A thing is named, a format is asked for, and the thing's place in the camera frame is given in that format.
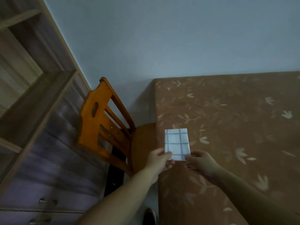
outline white wall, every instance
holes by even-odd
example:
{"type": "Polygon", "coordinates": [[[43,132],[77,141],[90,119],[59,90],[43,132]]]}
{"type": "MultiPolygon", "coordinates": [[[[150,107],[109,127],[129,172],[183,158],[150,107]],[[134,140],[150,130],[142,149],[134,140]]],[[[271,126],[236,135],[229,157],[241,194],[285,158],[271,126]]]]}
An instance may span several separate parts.
{"type": "Polygon", "coordinates": [[[300,0],[45,0],[88,83],[136,124],[160,77],[300,70],[300,0]]]}

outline left hand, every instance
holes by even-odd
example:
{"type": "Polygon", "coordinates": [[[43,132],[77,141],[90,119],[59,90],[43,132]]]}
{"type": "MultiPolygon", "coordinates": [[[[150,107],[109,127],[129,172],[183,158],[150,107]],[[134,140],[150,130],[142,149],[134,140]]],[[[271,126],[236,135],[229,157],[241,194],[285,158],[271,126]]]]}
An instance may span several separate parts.
{"type": "Polygon", "coordinates": [[[151,173],[152,184],[155,183],[158,179],[158,175],[172,167],[172,164],[175,163],[174,160],[168,160],[172,156],[172,152],[163,153],[164,148],[158,148],[154,151],[151,151],[148,155],[146,162],[145,170],[148,170],[151,173]]]}

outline orange wooden chair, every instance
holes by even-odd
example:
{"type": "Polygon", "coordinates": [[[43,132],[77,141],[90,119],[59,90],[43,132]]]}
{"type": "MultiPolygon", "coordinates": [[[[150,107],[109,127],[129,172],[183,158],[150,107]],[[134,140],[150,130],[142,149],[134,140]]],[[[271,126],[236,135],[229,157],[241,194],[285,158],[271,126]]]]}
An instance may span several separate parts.
{"type": "Polygon", "coordinates": [[[145,166],[149,152],[157,146],[155,123],[135,127],[128,111],[105,77],[100,79],[100,84],[95,90],[89,92],[81,108],[80,117],[82,125],[78,145],[91,149],[100,158],[125,171],[130,177],[145,166]],[[108,107],[110,99],[129,124],[130,132],[108,107]],[[100,147],[99,135],[120,150],[126,156],[128,164],[100,147]]]}

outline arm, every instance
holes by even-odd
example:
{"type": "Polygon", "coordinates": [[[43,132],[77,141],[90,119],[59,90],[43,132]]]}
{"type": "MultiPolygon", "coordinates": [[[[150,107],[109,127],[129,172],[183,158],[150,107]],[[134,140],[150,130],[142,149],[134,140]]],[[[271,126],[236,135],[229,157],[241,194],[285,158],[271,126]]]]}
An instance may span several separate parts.
{"type": "Polygon", "coordinates": [[[152,151],[143,170],[90,208],[77,221],[76,225],[128,224],[144,200],[150,186],[156,182],[158,175],[163,170],[171,168],[171,164],[174,163],[174,161],[170,161],[165,167],[166,161],[172,153],[159,155],[163,151],[163,148],[152,151]]]}
{"type": "Polygon", "coordinates": [[[250,225],[300,224],[298,216],[274,204],[242,179],[220,167],[209,153],[195,150],[192,155],[196,157],[186,157],[190,162],[188,168],[222,189],[250,225]]]}

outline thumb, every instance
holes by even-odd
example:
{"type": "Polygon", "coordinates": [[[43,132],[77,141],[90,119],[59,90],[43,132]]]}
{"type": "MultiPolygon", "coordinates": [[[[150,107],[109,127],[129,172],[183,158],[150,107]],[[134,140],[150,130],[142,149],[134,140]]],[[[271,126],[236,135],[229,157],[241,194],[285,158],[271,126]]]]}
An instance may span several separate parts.
{"type": "Polygon", "coordinates": [[[195,156],[185,156],[185,160],[192,164],[196,164],[198,159],[200,158],[195,156]]]}
{"type": "Polygon", "coordinates": [[[171,152],[171,151],[168,151],[168,152],[166,152],[165,154],[163,154],[162,156],[163,156],[163,158],[167,161],[168,159],[171,158],[172,152],[171,152]]]}

